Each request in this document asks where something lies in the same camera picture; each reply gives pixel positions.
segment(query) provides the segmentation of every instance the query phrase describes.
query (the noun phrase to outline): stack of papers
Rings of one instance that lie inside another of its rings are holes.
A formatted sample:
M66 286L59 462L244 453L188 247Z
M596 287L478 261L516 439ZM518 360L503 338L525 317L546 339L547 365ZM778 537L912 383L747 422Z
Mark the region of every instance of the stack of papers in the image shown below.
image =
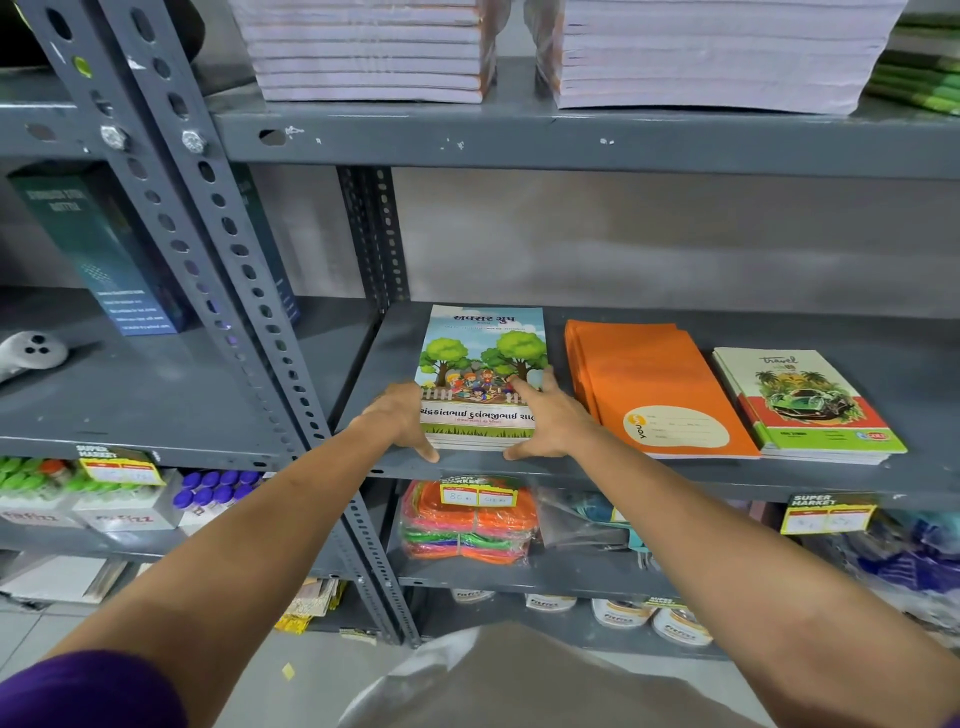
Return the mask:
M230 0L267 101L479 104L509 0Z
M542 308L434 305L414 376L434 448L503 450L533 437L534 416L507 379L540 387Z
M847 114L903 0L526 0L561 109L698 106Z
M733 405L675 324L566 322L577 399L593 419L656 458L757 458Z
M720 347L713 360L764 457L878 465L906 452L872 406L816 351Z
M905 14L890 35L867 92L960 113L960 15Z

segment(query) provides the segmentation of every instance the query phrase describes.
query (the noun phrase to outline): white container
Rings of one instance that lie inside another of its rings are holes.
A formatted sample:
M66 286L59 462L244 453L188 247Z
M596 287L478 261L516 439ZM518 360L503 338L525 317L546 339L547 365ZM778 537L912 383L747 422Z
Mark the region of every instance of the white container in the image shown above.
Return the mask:
M576 596L525 595L527 609L538 612L567 612L577 604Z
M496 592L484 592L480 589L451 589L450 594L457 604L475 604L492 598Z
M179 471L163 471L165 487L145 485L135 491L89 493L74 505L73 513L91 528L110 531L159 531L176 528L183 512L173 506L180 490Z
M654 629L667 640L691 647L706 647L713 642L706 627L686 609L661 609L654 617Z
M593 617L605 627L615 629L642 626L657 611L656 607L645 606L642 602L613 599L593 599L592 602Z

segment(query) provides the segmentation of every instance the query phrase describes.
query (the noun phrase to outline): notebook label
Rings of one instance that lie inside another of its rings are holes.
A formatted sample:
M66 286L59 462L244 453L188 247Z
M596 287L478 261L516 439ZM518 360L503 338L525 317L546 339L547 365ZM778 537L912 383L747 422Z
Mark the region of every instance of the notebook label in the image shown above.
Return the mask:
M706 412L667 404L630 410L623 428L648 448L722 448L730 442L727 429Z

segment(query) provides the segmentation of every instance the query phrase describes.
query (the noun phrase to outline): orange notebook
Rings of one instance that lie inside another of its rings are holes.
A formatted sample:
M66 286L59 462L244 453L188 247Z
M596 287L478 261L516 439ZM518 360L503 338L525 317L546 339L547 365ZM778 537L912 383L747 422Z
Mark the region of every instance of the orange notebook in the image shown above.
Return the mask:
M757 458L690 335L674 324L566 322L577 399L628 445L658 458Z

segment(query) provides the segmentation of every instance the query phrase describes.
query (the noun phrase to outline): price tag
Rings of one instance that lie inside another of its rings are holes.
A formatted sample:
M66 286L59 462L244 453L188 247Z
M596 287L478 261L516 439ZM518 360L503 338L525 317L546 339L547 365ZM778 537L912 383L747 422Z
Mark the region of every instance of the price tag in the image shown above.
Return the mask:
M165 485L163 477L145 452L102 445L77 445L86 474L104 483Z
M814 533L865 531L876 510L867 494L802 494L787 503L780 533L807 536Z
M512 508L517 491L491 485L484 477L465 475L440 481L440 502L445 505L468 505L478 508Z

